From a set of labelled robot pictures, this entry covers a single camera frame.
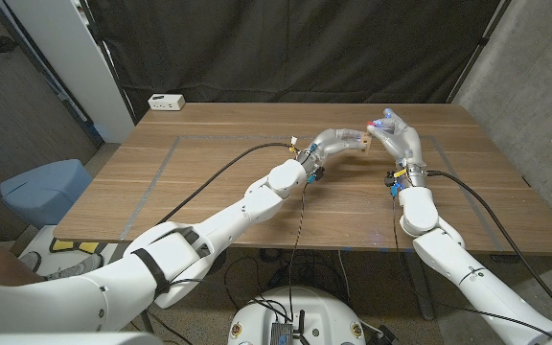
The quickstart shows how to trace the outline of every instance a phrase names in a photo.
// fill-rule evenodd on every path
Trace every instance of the black curtain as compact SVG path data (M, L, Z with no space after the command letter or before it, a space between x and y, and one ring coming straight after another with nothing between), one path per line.
M187 102L443 103L499 0L92 0L138 117Z

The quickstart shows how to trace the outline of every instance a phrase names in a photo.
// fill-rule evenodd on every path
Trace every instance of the power strip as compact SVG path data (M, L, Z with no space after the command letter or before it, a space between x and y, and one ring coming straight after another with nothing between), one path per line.
M180 110L184 106L182 95L154 94L149 99L152 110Z

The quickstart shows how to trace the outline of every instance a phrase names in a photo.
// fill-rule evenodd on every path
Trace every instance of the robotic arm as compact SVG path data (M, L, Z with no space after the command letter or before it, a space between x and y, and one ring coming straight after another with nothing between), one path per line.
M416 130L391 109L384 118L368 124L405 171L399 183L403 231L415 238L413 246L421 259L453 282L479 311L487 311L525 322L552 334L552 321L540 315L520 296L493 275L465 249L459 233L438 216L431 191L426 188L425 163ZM506 344L545 344L549 337L518 323L482 316Z
M117 331L153 301L171 306L197 284L184 280L202 279L248 227L271 219L293 188L320 179L329 156L364 149L361 134L325 130L295 160L251 184L240 201L198 224L154 226L117 262L77 277L0 287L0 333Z

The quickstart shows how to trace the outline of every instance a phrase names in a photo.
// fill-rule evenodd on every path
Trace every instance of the black strap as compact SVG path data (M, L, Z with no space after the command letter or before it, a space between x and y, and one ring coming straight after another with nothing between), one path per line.
M149 269L152 278L157 283L157 288L154 290L154 298L156 299L161 293L170 292L170 281L165 278L165 273L159 267L159 264L154 260L151 254L144 248L134 250L131 254L135 254L142 260L144 265Z

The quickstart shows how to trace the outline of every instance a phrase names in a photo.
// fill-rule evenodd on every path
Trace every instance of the black cable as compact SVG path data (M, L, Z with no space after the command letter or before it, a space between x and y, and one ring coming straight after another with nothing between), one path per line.
M179 337L180 339L182 339L182 341L186 342L187 344L189 345L193 345L193 343L191 341L189 341L189 339L187 339L186 337L184 337L182 334L176 332L173 330L172 327L168 326L165 324L165 322L161 321L160 318L158 318L155 314L153 314L152 312L148 311L147 310L147 313L152 316L153 319L155 319L159 324L161 324L161 326L165 327L168 331L172 332L172 334L174 334L175 336Z
M275 304L275 305L280 306L280 308L282 308L283 311L285 312L285 317L287 318L286 321L289 321L289 320L290 320L290 319L288 319L287 308L285 308L285 306L283 306L282 303L280 303L280 302L278 302L278 301L275 301L275 300L266 300L265 298L264 298L262 301L267 302L268 304L269 304L269 303L273 303L273 304ZM256 302L255 302L255 301L253 301L253 302L248 302L248 303L246 303L246 306L251 305L251 304L253 304L253 303L256 303Z
M317 257L320 260L320 262L315 262L314 264L311 264L310 258L306 250L297 250L296 257L299 257L300 255L303 256L306 259L306 261L304 263L298 263L296 261L296 263L293 264L293 268L295 268L296 266L298 267L297 268L298 280L304 282L304 284L327 291L330 294L336 296L339 300L344 301L347 305L350 306L350 302L348 301L348 297L346 294L346 285L344 283L344 278L342 278L339 271L335 267L334 261L332 261L332 263L329 264L327 260L320 253L316 253L315 257ZM288 269L289 262L286 259L283 259L282 262L284 262L284 268ZM326 267L330 271L330 273L332 273L335 290L322 286L321 284L318 284L315 280L312 280L312 282L307 281L306 279L307 275L312 275L314 276L313 278L327 277L327 275L317 272L318 267ZM291 277L294 277L295 272L292 272L290 275Z
M268 147L276 147L276 146L279 146L279 147L285 147L285 148L291 148L291 144L284 144L284 143L267 143L267 144L261 144L261 145L258 145L254 148L251 148L251 149L247 149L245 152L243 152L241 155L239 155L238 157L234 158L231 162L227 163L227 165L225 165L224 167L222 167L217 173L215 173L214 175L212 175L212 177L210 177L204 184L201 185L201 187L197 188L196 191L194 191L191 195L189 195L186 199L184 199L184 201L182 201L178 206L176 206L171 212L169 212L165 217L163 217L161 220L159 220L159 222L157 223L157 225L163 223L163 222L166 222L168 221L168 219L170 219L173 214L175 214L176 212L178 212L182 207L184 207L184 205L186 205L189 201L191 201L194 197L196 197L199 192L203 191L204 188L206 188L212 181L214 181L215 178L219 177L219 175L226 171L227 168L231 167L234 163L236 163L237 161L239 161L242 157L246 156L246 154L254 151L254 150L258 150L258 149L261 149L261 148L268 148Z
M206 281L206 280L202 280L202 279L180 279L180 280L177 280L177 281L172 281L170 283L170 286L174 286L176 284L181 284L181 283L190 283L190 282L194 282L194 283L204 283L204 284L210 284L210 285L215 285L215 286L220 286L220 287L225 287L225 288L229 288L227 286L225 286L224 284L221 284L221 283L216 283L216 282L211 282L211 281ZM272 306L269 306L269 305L266 305L266 304L263 304L260 300L254 298L254 297L251 297L251 299L253 301L255 301L257 304L271 310L271 311L274 311L275 313L283 316L285 318L286 321L291 321L292 318L288 318L288 314L283 314L281 313L279 310L275 309L274 307Z
M154 329L152 328L152 324L150 323L148 312L148 309L142 310L142 312L140 312L140 317L142 318L142 323L144 323L144 329L146 330L146 332L154 334Z
M494 313L490 313L490 312L486 312L486 311L481 311L481 310L473 310L473 309L468 309L468 308L464 308L464 307L457 307L457 306L453 306L453 305L450 305L450 304L446 304L446 303L442 303L442 302L438 302L428 296L425 296L423 295L422 293L419 293L417 292L417 290L414 289L414 287L412 286L412 284L408 281L407 278L405 278L405 273L404 273L404 269L403 269L403 258L402 258L402 253L400 252L400 245L398 244L398 233L396 231L396 221L395 221L395 197L393 196L393 236L395 237L395 247L396 247L396 250L397 250L397 254L398 254L398 261L400 262L400 269L402 271L402 277L403 279L405 280L406 282L406 286L408 287L408 289L410 289L414 294L416 294L417 296L419 297L423 297L425 298L427 301L431 302L431 303L435 303L439 306L443 306L443 307L448 307L448 308L451 308L451 309L455 309L455 310L459 310L459 311L468 311L468 312L474 312L474 313L478 313L478 314L481 314L481 315L486 315L486 316L490 316L490 317L495 317L495 318L499 318L499 319L502 319L502 320L506 320L506 321L510 321L510 322L514 322L514 323L518 323L519 325L522 325L522 326L525 326L525 327L529 327L531 328L532 330L534 331L537 331L537 332L540 332L550 338L552 338L552 334L547 332L547 331L544 331L536 326L533 326L533 325L530 325L528 323L525 323L523 321L519 321L519 320L516 320L514 318L510 318L510 317L506 317L506 316L502 316L502 315L497 315L497 314L494 314Z
M501 222L499 222L499 219L497 219L497 216L495 215L494 211L491 209L491 207L489 207L489 204L487 204L487 202L485 202L485 200L480 197L479 194L477 194L472 188L470 188L467 184L465 184L462 180L460 180L459 178L449 174L449 173L446 173L446 172L440 172L440 171L427 171L427 176L437 176L437 175L441 175L441 176L444 176L444 177L448 177L450 178L451 180L455 181L458 185L460 185L463 189L465 189L466 191L468 191L471 195L473 195L476 200L478 200L478 202L480 202L483 207L485 207L485 209L487 210L487 212L489 213L489 216L491 216L491 218L494 220L495 222L495 225L497 225L497 228L499 229L499 231L502 233L502 235L504 235L504 237L506 238L506 241L508 241L508 243L513 247L513 249L515 250L515 252L517 253L518 257L521 259L521 261L523 262L523 264L525 265L525 267L527 268L527 270L532 274L532 276L534 276L534 278L536 279L536 281L538 282L538 284L540 284L540 286L544 289L544 291L546 291L546 293L549 295L549 297L551 297L552 299L552 291L551 289L544 283L544 281L542 280L542 278L538 275L538 273L536 273L536 271L534 270L534 268L532 268L532 266L529 265L529 263L527 263L527 260L525 260L525 258L523 257L523 254L521 253L521 251L518 249L517 247L517 244L513 241L513 239L510 237L510 235L508 234L508 232L506 231L506 229L504 229L504 226L502 225Z
M306 182L304 190L302 191L302 213L299 217L299 230L297 230L297 238L295 239L295 245L293 246L293 252L291 253L291 260L288 262L288 304L291 309L291 322L293 322L293 298L291 297L291 270L293 268L293 258L295 257L295 249L297 249L297 243L299 242L299 236L302 233L302 221L304 221L304 206L306 204L306 188L309 183Z
M252 260L255 263L255 276L257 277L257 286L259 287L259 296L265 301L265 298L261 293L261 291L264 289L264 287L262 286L261 281L259 280L259 263L257 262L257 259L251 258L249 256L245 256L245 257L237 259L233 263L231 263L227 267L227 269L225 270L225 274L222 277L223 284L225 285L225 290L227 291L227 296L229 297L229 300L231 301L231 303L233 303L234 307L236 307L236 311L239 311L240 308L238 307L238 304L236 303L236 301L232 297L231 292L229 291L229 286L227 285L227 274L229 273L229 269L231 269L231 267L233 267L235 264L237 264L237 263L239 263L243 260ZM276 314L276 322L278 322L278 313L277 312L274 312L274 313Z

